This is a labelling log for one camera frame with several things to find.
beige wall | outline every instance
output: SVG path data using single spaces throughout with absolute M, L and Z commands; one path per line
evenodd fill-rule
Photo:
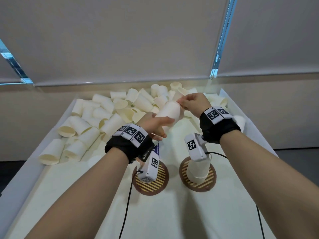
M 184 80 L 185 87 L 206 80 Z M 95 92 L 152 83 L 42 87 L 0 86 L 0 160 L 26 160 L 56 124 L 76 94 L 91 98 Z M 231 77 L 214 79 L 206 92 L 223 88 L 255 123 L 273 148 L 319 146 L 319 75 Z

hand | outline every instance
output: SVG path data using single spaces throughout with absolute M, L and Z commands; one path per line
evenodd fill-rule
M 193 93 L 183 96 L 177 102 L 185 109 L 190 111 L 194 116 L 200 115 L 208 108 L 211 107 L 209 101 L 203 93 Z
M 155 117 L 156 114 L 153 112 L 147 112 L 137 123 L 136 125 L 143 128 L 148 132 L 149 136 L 157 141 L 162 141 L 162 138 L 166 138 L 162 126 L 168 126 L 172 124 L 175 119 L 170 117 Z

purple label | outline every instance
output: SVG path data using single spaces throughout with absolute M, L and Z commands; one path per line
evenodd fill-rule
M 157 153 L 158 156 L 160 156 L 160 143 L 158 143 L 154 148 L 153 152 Z

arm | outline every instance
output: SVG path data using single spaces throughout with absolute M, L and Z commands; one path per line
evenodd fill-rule
M 137 123 L 155 140 L 166 137 L 162 126 L 174 119 L 148 112 Z M 110 151 L 67 189 L 25 239 L 94 238 L 110 208 L 129 161 L 117 148 Z
M 211 105 L 202 93 L 178 102 L 195 116 Z M 319 188 L 238 130 L 221 136 L 220 145 L 274 235 L 319 238 Z

window shade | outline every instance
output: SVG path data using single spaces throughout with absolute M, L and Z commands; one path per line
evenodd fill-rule
M 0 33 L 37 86 L 208 78 L 227 2 L 1 0 Z
M 319 0 L 237 0 L 217 76 L 319 72 Z
M 4 83 L 19 83 L 20 77 L 10 67 L 10 64 L 0 55 L 0 84 Z

